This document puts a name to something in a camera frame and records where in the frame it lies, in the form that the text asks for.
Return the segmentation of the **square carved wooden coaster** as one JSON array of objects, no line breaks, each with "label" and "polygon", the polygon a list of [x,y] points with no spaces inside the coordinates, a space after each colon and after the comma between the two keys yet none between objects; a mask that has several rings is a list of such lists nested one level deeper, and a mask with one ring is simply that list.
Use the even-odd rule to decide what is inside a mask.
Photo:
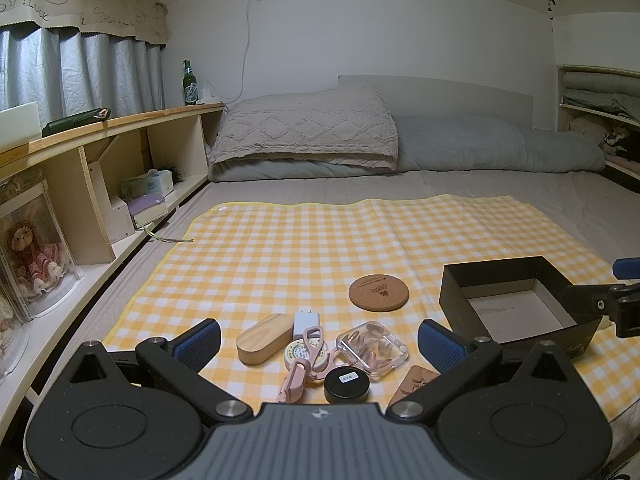
[{"label": "square carved wooden coaster", "polygon": [[425,367],[413,365],[405,374],[404,379],[388,401],[387,406],[390,408],[393,404],[404,400],[406,396],[422,388],[438,376],[439,372],[436,372],[436,370],[428,370]]}]

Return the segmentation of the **oval light wooden box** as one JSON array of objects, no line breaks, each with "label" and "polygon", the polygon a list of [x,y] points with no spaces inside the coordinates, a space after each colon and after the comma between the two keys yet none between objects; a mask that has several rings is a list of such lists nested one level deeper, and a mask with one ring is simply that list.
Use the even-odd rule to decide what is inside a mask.
[{"label": "oval light wooden box", "polygon": [[236,352],[245,365],[258,365],[269,360],[293,339],[294,320],[287,314],[275,313],[243,330],[235,338]]}]

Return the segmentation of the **black cardboard box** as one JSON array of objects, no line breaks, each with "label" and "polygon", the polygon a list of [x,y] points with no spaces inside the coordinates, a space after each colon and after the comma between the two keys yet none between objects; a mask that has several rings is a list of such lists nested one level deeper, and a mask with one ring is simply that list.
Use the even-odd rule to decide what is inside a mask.
[{"label": "black cardboard box", "polygon": [[447,264],[439,305],[451,330],[472,340],[487,336],[506,362],[524,360],[549,339],[573,359],[581,356],[601,318],[561,301],[570,281],[542,257]]}]

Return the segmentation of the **clear plastic nail case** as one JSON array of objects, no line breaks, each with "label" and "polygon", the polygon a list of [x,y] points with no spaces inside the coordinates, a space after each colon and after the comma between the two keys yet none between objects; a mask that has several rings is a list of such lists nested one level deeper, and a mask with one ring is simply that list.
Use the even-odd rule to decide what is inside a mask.
[{"label": "clear plastic nail case", "polygon": [[362,323],[335,339],[343,361],[378,382],[409,359],[408,347],[379,322]]}]

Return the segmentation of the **round cork coaster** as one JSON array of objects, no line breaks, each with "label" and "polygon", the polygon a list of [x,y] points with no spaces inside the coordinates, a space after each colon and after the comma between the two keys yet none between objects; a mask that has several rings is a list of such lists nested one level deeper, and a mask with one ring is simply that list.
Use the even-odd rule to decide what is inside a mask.
[{"label": "round cork coaster", "polygon": [[408,286],[396,276],[370,274],[350,284],[349,300],[359,309],[369,312],[390,312],[403,307],[409,300]]}]

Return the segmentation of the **black round tin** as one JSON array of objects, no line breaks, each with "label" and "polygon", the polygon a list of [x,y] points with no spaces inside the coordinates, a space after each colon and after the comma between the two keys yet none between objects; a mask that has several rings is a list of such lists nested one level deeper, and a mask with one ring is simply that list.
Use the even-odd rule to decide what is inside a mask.
[{"label": "black round tin", "polygon": [[331,404],[362,403],[370,390],[369,376],[360,368],[339,366],[323,381],[324,397]]}]

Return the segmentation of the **round white tape measure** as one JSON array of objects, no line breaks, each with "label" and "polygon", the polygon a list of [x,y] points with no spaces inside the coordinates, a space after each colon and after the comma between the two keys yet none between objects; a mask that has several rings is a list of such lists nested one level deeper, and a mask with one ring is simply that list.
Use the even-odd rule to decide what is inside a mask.
[{"label": "round white tape measure", "polygon": [[312,364],[312,373],[307,375],[307,382],[320,382],[326,378],[331,370],[337,367],[336,353],[328,348],[325,342],[317,337],[309,339],[305,344],[303,339],[290,342],[284,350],[284,362],[287,370],[292,370],[300,361]]}]

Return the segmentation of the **pink folding scissors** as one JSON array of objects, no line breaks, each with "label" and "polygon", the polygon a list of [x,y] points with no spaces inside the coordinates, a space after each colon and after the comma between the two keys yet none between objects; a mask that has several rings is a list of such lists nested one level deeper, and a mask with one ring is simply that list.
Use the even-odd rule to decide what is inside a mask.
[{"label": "pink folding scissors", "polygon": [[306,354],[296,356],[288,367],[288,374],[283,379],[277,396],[278,403],[298,402],[303,396],[306,383],[318,382],[329,370],[331,352],[320,325],[307,327],[303,331],[302,344]]}]

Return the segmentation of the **right shelf with bedding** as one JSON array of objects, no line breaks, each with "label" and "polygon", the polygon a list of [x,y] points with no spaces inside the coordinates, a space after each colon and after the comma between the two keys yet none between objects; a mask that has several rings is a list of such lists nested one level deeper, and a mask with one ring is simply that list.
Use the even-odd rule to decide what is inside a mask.
[{"label": "right shelf with bedding", "polygon": [[639,179],[639,73],[561,64],[558,128],[581,133],[603,152],[611,179]]}]

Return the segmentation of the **white tissue box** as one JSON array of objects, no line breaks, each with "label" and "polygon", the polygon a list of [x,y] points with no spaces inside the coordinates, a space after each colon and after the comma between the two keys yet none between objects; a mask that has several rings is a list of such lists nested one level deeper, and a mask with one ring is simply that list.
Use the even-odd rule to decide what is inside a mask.
[{"label": "white tissue box", "polygon": [[122,180],[119,183],[120,197],[131,202],[143,195],[167,196],[174,190],[174,180],[170,170],[151,169],[146,174]]}]

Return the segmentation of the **wooden bedside shelf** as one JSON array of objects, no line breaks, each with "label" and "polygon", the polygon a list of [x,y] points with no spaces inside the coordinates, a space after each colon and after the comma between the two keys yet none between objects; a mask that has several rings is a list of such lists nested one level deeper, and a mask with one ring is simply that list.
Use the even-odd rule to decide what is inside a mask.
[{"label": "wooden bedside shelf", "polygon": [[175,210],[207,180],[206,133],[220,121],[220,103],[168,108],[110,119],[32,141],[1,155],[2,177],[41,168],[53,209],[84,276],[70,296],[30,322],[29,341],[14,371],[1,384],[1,426],[24,399],[37,401],[32,382],[66,330],[101,286],[145,239],[142,232],[112,242],[107,209],[119,181],[146,165],[175,167],[182,182],[169,194]]}]

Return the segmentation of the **grey duvet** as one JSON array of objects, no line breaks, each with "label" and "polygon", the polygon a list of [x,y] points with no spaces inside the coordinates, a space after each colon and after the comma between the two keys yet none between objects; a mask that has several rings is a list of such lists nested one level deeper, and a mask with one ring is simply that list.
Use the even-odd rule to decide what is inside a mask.
[{"label": "grey duvet", "polygon": [[[513,170],[562,174],[602,171],[598,144],[579,133],[514,126],[482,116],[396,116],[399,154],[396,174],[408,171]],[[282,179],[331,179],[390,174],[389,169],[361,168],[295,159],[240,159],[210,165],[213,182]]]}]

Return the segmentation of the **beige quilted blanket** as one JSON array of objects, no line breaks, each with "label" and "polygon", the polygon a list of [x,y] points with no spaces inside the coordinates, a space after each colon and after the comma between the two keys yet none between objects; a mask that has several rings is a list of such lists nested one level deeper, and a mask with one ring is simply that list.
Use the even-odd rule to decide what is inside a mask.
[{"label": "beige quilted blanket", "polygon": [[292,158],[393,170],[398,152],[397,127],[382,94],[348,84],[241,102],[222,121],[209,160]]}]

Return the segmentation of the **dark green pouch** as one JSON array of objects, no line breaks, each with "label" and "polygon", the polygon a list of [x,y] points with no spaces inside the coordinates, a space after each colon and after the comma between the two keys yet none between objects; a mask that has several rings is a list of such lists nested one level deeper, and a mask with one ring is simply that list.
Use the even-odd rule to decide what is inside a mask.
[{"label": "dark green pouch", "polygon": [[110,116],[111,110],[108,107],[99,107],[52,120],[42,128],[42,136],[45,138],[70,129],[96,124],[97,122],[106,122]]}]

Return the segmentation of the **grey curtain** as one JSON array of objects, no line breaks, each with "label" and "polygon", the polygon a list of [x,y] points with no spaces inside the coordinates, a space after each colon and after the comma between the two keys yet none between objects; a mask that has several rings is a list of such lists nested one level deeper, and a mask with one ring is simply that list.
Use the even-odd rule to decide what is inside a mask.
[{"label": "grey curtain", "polygon": [[1,29],[1,108],[35,102],[39,122],[107,107],[113,117],[165,107],[160,47],[22,23]]}]

